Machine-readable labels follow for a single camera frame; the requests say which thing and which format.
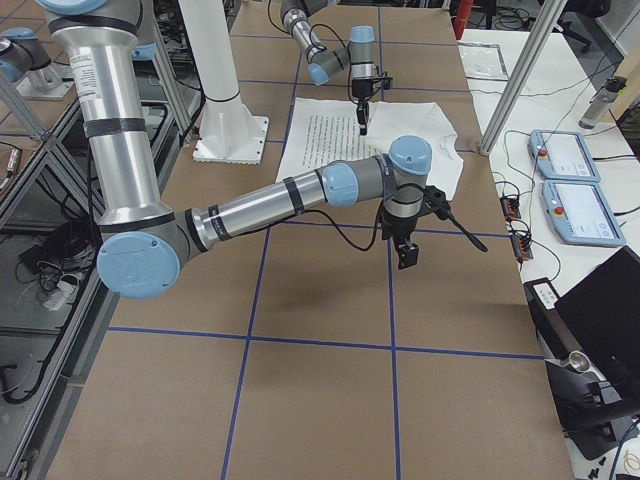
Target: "metal frame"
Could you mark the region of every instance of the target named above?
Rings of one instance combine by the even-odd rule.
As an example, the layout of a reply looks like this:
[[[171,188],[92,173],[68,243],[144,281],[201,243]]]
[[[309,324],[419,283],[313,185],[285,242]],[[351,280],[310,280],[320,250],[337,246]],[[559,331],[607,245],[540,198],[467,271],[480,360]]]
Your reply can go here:
[[[480,154],[489,155],[498,141],[505,123],[524,88],[533,67],[547,43],[549,34],[556,25],[558,18],[567,4],[567,0],[547,0],[542,5],[540,15],[533,24],[533,29],[518,57],[511,78],[507,82],[504,92],[500,96],[498,105],[489,120],[489,124],[480,143]]]

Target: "black device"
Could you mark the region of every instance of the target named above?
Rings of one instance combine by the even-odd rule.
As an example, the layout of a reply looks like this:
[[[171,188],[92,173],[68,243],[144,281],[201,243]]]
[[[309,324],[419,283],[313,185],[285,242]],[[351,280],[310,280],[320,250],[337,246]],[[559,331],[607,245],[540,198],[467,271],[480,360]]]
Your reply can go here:
[[[623,397],[640,397],[640,257],[623,247],[556,302],[583,351]]]
[[[585,458],[615,447],[640,412],[640,257],[623,247],[560,297],[546,279],[524,285],[555,358],[586,354],[608,382],[547,364],[558,416]]]

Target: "table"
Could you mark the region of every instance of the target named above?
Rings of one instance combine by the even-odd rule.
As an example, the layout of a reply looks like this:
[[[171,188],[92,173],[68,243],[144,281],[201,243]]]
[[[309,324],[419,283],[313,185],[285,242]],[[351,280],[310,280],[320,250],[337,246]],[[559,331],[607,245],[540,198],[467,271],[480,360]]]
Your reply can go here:
[[[489,253],[431,218],[402,272],[388,244],[356,253],[311,215],[216,246],[165,295],[120,301],[49,479],[573,478],[448,14],[314,22],[373,25],[384,99],[441,105],[465,159],[453,207]],[[264,158],[196,163],[192,145],[164,194],[178,211],[271,183],[296,96],[346,95],[344,76],[310,84],[264,4],[242,4],[232,44],[244,102],[270,117]],[[375,202],[327,210],[370,236]]]
[[[524,46],[526,36],[527,34],[523,32],[467,30],[462,40],[472,43],[499,44],[507,70],[511,72]],[[592,131],[578,126],[578,120],[595,94],[595,89],[586,77],[587,74],[582,70],[564,37],[559,33],[551,34],[522,94],[549,93],[561,88],[563,90],[553,95],[521,97],[509,117],[505,130],[527,133],[536,128],[580,131],[586,135],[588,148],[594,157],[632,155],[631,149],[620,131],[615,128],[614,120],[610,115],[605,116],[602,123]],[[475,79],[469,79],[468,82],[473,93],[481,129],[484,129],[499,98],[495,93],[486,92],[502,91],[505,82]],[[492,169],[496,172],[495,180],[501,181],[506,178],[515,183],[521,191],[528,191],[532,186],[531,181],[507,164],[509,160],[513,167],[524,173],[533,173],[533,164],[527,152],[528,137],[519,133],[506,135],[506,143],[505,133],[503,133],[490,155]],[[600,186],[614,211],[626,211],[640,203],[640,196],[637,195],[640,164],[637,160],[632,158],[598,162],[597,168],[602,177]],[[540,192],[542,177],[536,172],[534,178],[533,195],[522,197],[520,209],[525,221],[531,226],[533,238],[559,256],[562,269],[558,278],[553,281],[553,285],[563,295],[594,268],[606,261],[617,249],[579,247],[562,243],[555,234],[543,207]],[[501,190],[502,185],[498,185],[498,191]],[[507,193],[513,193],[513,190],[507,187]],[[621,221],[627,221],[622,230],[628,245],[636,252],[640,251],[640,222],[638,222],[640,215],[633,214],[620,218]],[[545,276],[552,278],[557,271],[557,262],[539,245],[534,244],[532,250],[534,259],[524,263],[521,271],[522,281]],[[602,466],[597,461],[587,462],[572,442],[568,442],[568,446],[576,475],[586,477],[592,468],[598,467],[605,472],[609,471],[613,453],[607,454],[607,463]],[[629,442],[627,447],[637,453],[640,442]]]

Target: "floor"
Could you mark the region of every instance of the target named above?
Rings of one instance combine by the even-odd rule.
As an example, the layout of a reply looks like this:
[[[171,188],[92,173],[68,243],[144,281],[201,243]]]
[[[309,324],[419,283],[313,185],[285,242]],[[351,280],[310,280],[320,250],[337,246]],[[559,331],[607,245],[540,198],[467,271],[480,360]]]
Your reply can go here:
[[[506,9],[518,9],[517,14],[522,20],[526,20],[528,17],[535,17],[540,12],[540,4],[538,0],[498,0],[498,7],[505,7]],[[493,28],[496,29],[516,29],[522,30],[523,21],[519,18],[513,18],[510,11],[504,10],[493,20]],[[580,35],[588,38],[592,41],[589,51],[582,52],[582,43],[567,38],[569,46],[576,55],[576,58],[584,68],[584,71],[588,76],[592,76],[596,69],[600,71],[593,75],[592,83],[594,87],[600,88],[604,84],[605,80],[614,72],[615,67],[609,67],[609,65],[617,65],[622,61],[622,55],[613,44],[609,37],[602,31],[597,22],[591,18],[576,15],[575,13],[567,13],[565,20],[571,21],[571,28]],[[469,19],[468,28],[485,28],[484,14],[478,9],[473,11],[471,18]]]

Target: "black cable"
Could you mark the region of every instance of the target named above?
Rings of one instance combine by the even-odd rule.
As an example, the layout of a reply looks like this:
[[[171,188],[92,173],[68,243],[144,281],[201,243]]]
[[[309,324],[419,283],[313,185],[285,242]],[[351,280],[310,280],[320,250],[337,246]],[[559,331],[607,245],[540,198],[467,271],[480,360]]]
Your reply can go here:
[[[572,84],[572,85],[569,85],[568,87],[558,88],[558,89],[556,89],[556,90],[553,90],[553,91],[551,91],[551,92],[546,92],[546,93],[530,93],[530,94],[523,94],[523,95],[520,95],[520,97],[522,97],[522,98],[549,97],[549,96],[551,96],[551,95],[555,95],[556,93],[564,92],[564,91],[566,91],[566,90],[570,90],[570,89],[572,89],[573,87],[577,87],[577,86],[578,86],[578,85],[580,85],[581,83],[586,82],[587,80],[591,80],[591,79],[593,79],[593,77],[595,77],[595,76],[596,76],[596,75],[598,75],[599,73],[606,72],[606,71],[607,71],[608,69],[610,69],[611,67],[617,67],[618,65],[620,65],[620,62],[614,62],[614,63],[611,63],[611,64],[607,65],[606,67],[604,67],[604,68],[600,69],[600,70],[596,70],[596,71],[595,71],[595,72],[593,72],[591,75],[589,75],[589,76],[587,76],[587,77],[583,78],[582,80],[579,80],[579,81],[577,81],[576,83],[574,83],[574,84]],[[477,89],[477,88],[471,89],[471,90],[469,90],[469,91],[470,91],[470,92],[486,93],[486,94],[492,94],[492,93],[495,93],[495,94],[499,94],[499,95],[502,95],[502,93],[503,93],[503,92],[498,92],[497,90],[496,90],[496,91],[489,91],[489,90],[481,90],[481,89]]]
[[[618,126],[617,126],[617,125],[614,125],[613,127],[605,128],[604,130],[601,130],[601,131],[599,131],[599,132],[596,132],[596,133],[587,133],[587,134],[583,134],[582,136],[583,136],[583,137],[593,137],[593,136],[595,136],[595,135],[600,135],[601,133],[605,133],[605,132],[608,132],[608,131],[610,131],[610,130],[613,130],[614,128],[618,128]]]
[[[347,242],[351,247],[355,248],[360,252],[368,252],[369,250],[371,250],[371,247],[373,247],[373,245],[376,243],[376,234],[378,233],[378,226],[380,224],[380,216],[382,214],[383,205],[384,205],[384,202],[380,202],[380,205],[378,206],[378,210],[376,211],[375,221],[373,224],[373,233],[371,234],[371,240],[365,247],[361,247],[357,243],[353,242],[349,237],[347,237],[347,235],[340,229],[340,226],[333,220],[333,218],[331,218],[331,216],[328,213],[323,212],[322,210],[307,210],[307,212],[318,213],[322,215],[327,220],[329,220],[333,228],[336,229],[336,231],[340,234],[340,236],[344,239],[344,241]]]
[[[549,252],[551,255],[553,255],[554,258],[556,259],[556,261],[558,262],[558,271],[553,276],[553,278],[551,278],[549,280],[550,282],[553,282],[556,278],[558,278],[560,276],[560,272],[562,271],[562,260],[560,260],[560,257],[558,255],[556,255],[556,253],[553,250],[551,250],[549,247],[547,247],[546,245],[543,245],[542,243],[534,240],[533,238],[531,239],[531,243],[535,243],[539,247],[544,248],[547,252]]]
[[[531,180],[531,183],[532,183],[532,187],[531,187],[531,189],[533,190],[533,188],[535,187],[535,181],[534,181],[534,179],[533,179],[533,175],[535,175],[535,167],[534,167],[533,175],[528,175],[528,174],[524,173],[522,170],[520,170],[520,169],[518,169],[518,168],[514,167],[514,166],[511,164],[511,156],[509,155],[509,149],[507,148],[507,136],[508,136],[510,133],[519,133],[519,134],[521,134],[521,135],[526,135],[527,137],[529,137],[529,136],[530,136],[530,134],[529,134],[529,133],[526,133],[526,132],[521,132],[520,130],[507,130],[506,132],[504,132],[504,137],[503,137],[503,139],[502,139],[502,146],[504,147],[504,152],[505,152],[505,153],[506,153],[506,155],[507,155],[507,166],[508,166],[511,170],[513,170],[513,171],[515,171],[515,172],[518,172],[520,175],[524,176],[524,177],[525,177],[525,178],[527,178],[528,180]]]
[[[380,202],[380,205],[378,205],[378,210],[376,211],[376,216],[374,219],[374,223],[373,223],[373,233],[371,234],[371,240],[369,241],[369,243],[362,247],[360,245],[358,245],[357,243],[355,243],[353,240],[351,240],[349,237],[347,237],[347,235],[342,231],[342,229],[340,228],[340,226],[336,223],[336,221],[327,213],[324,212],[322,210],[305,210],[304,213],[317,213],[319,215],[322,215],[323,217],[325,217],[329,223],[331,223],[331,226],[333,228],[336,229],[336,231],[340,234],[340,236],[345,240],[345,242],[347,242],[351,247],[355,248],[356,250],[360,251],[360,252],[368,252],[369,250],[371,250],[371,248],[373,247],[373,245],[376,242],[376,235],[378,233],[378,228],[380,225],[380,219],[381,219],[381,215],[382,215],[382,207],[384,205],[384,202]],[[270,223],[269,225],[265,225],[264,227],[260,227],[257,228],[255,230],[250,230],[248,232],[244,232],[241,233],[240,235],[238,235],[238,237],[244,236],[244,235],[252,235],[254,233],[258,233],[258,232],[262,232],[264,230],[267,230],[271,227],[275,227],[276,225],[280,225],[281,223],[284,223],[288,220],[291,220],[292,218],[295,218],[297,215],[289,215],[285,218],[282,218],[276,222]]]
[[[496,30],[522,30],[529,21],[530,13],[524,8],[497,7]]]
[[[153,132],[153,135],[151,136],[151,139],[149,140],[149,143],[151,145],[153,145],[156,142],[156,140],[158,139],[158,137],[160,136],[160,131],[162,130],[162,127],[164,127],[164,124],[167,121],[167,116],[169,115],[169,110],[167,109],[167,106],[164,103],[158,103],[158,104],[155,104],[153,106],[160,107],[162,109],[162,111],[163,111],[163,116],[162,116],[161,122],[158,124],[158,126],[156,128],[156,131]]]
[[[87,146],[87,209],[89,213],[89,232],[91,234],[91,242],[93,243],[94,252],[97,252],[100,246],[102,245],[102,241],[100,240],[100,236],[98,232],[96,232],[96,225],[94,220],[94,210],[93,210],[93,185],[91,183],[91,162],[93,160],[93,152],[91,150],[91,145]],[[94,255],[94,262],[98,258],[97,255]]]
[[[273,19],[271,18],[271,0],[269,0],[269,2],[267,3],[267,17],[269,17],[269,23],[273,26],[273,28],[275,28],[279,32],[284,33],[285,35],[289,35],[289,32],[287,32],[283,28],[280,28],[273,22]]]
[[[624,443],[629,440],[631,437],[631,433],[636,429],[636,427],[640,424],[640,418],[637,418],[635,422],[624,432],[620,442],[618,443],[618,448],[616,449],[616,456],[613,457],[613,464],[611,465],[611,471],[609,472],[609,480],[613,480],[613,475],[616,472],[616,465],[618,464],[618,460],[620,459],[620,453],[622,453],[622,446]]]
[[[611,157],[594,157],[593,161],[594,162],[602,162],[604,160],[638,160],[638,157],[636,157],[635,155],[629,154],[629,155],[613,155]]]
[[[40,187],[40,189],[47,197],[53,200],[60,207],[60,213],[64,218],[66,218],[67,220],[77,220],[78,218],[81,218],[80,214],[71,210],[71,208],[69,208],[69,206],[67,205],[68,199],[72,199],[74,202],[76,202],[76,204],[78,204],[78,202],[73,197],[71,197],[69,193],[66,193],[64,199],[60,200],[55,196],[53,190],[51,189],[51,186],[48,184],[44,177],[36,179],[35,183]]]
[[[318,28],[318,27],[322,27],[322,28],[326,28],[327,30],[329,30],[334,37],[336,37],[338,39],[338,41],[340,42],[340,44],[342,45],[343,48],[347,48],[347,45],[344,43],[344,40],[342,40],[342,38],[340,38],[340,35],[338,35],[338,33],[331,28],[329,25],[326,25],[324,23],[316,23],[315,25],[313,25],[311,27],[311,29],[309,30],[309,36],[311,36],[311,34],[313,33],[313,30]],[[313,45],[316,48],[322,48],[324,47],[324,49],[326,50],[327,47],[325,47],[324,45]]]
[[[20,147],[18,147],[17,145],[14,145],[13,143],[0,142],[0,145],[6,145],[7,147],[17,148],[18,150],[21,150]]]
[[[517,200],[520,200],[520,196],[522,195],[520,193],[520,188],[513,182],[509,182],[508,180],[498,180],[497,182],[494,182],[496,185],[502,185],[502,197],[507,197],[507,198],[513,198],[514,196],[517,198]],[[515,194],[511,194],[511,195],[505,195],[504,194],[504,189],[507,185],[511,185],[513,188],[516,189]]]
[[[630,213],[637,212],[638,210],[640,210],[640,205],[638,205],[636,208],[632,208],[631,210],[627,210],[626,212],[614,212],[613,215],[614,217],[623,217],[625,215],[629,215]]]

